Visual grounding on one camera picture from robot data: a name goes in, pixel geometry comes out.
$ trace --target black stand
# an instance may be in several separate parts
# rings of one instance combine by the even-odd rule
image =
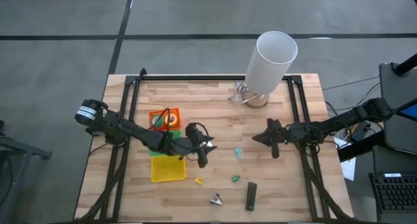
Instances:
[[[3,127],[4,122],[0,120],[0,130]],[[11,182],[11,187],[6,193],[5,201],[0,207],[0,223],[9,223],[9,217],[11,215],[14,204],[18,197],[19,189],[23,184],[23,179],[26,174],[27,168],[29,167],[29,162],[31,161],[32,156],[40,156],[43,160],[48,160],[51,158],[52,152],[47,152],[45,150],[26,145],[24,143],[19,143],[13,140],[10,137],[7,137],[0,133],[0,147],[6,148],[6,150],[0,151],[0,154],[6,157],[10,157],[11,154],[21,155],[23,160],[20,164],[17,175],[15,175]]]

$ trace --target concrete floor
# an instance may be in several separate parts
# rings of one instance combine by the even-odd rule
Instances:
[[[0,36],[117,35],[125,6],[126,0],[0,0]],[[416,33],[416,12],[413,0],[133,0],[126,34]],[[400,63],[417,50],[417,38],[296,42],[289,72],[318,73],[335,108],[354,105],[378,79],[349,83],[378,76],[379,63]],[[125,40],[115,73],[244,73],[254,44]],[[72,219],[91,143],[74,113],[82,100],[102,97],[114,47],[114,40],[0,40],[5,133],[53,151],[50,161],[33,160],[13,223]],[[357,195],[361,186],[348,183],[355,215],[375,219],[372,200]]]

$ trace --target white paper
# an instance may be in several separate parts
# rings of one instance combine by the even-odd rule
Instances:
[[[338,139],[337,137],[334,138],[334,142],[337,143],[338,145],[345,145],[343,147],[347,147],[350,145],[350,143],[346,144],[345,141]],[[340,163],[340,165],[341,165],[341,170],[343,171],[343,176],[346,179],[353,181],[354,180],[354,167],[356,166],[356,158],[352,158],[350,160],[344,161]]]
[[[395,178],[395,177],[400,177],[401,174],[400,173],[395,173],[395,174],[385,174],[386,178]]]

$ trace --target yellow tray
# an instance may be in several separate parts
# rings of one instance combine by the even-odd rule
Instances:
[[[167,182],[185,179],[185,160],[179,158],[180,156],[153,156],[151,181]]]

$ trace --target green block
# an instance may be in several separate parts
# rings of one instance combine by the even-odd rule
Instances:
[[[236,176],[233,176],[232,181],[237,182],[237,181],[239,181],[239,179],[240,179],[240,176],[236,175]]]
[[[181,131],[180,130],[173,130],[173,131],[170,131],[171,133],[172,133],[172,138],[173,139],[176,139],[176,138],[179,138],[179,137],[181,137]],[[153,151],[151,151],[151,150],[149,150],[149,155],[151,156],[151,157],[153,157],[153,156],[166,156],[165,154],[163,154],[163,153],[159,153],[159,152],[153,152]]]

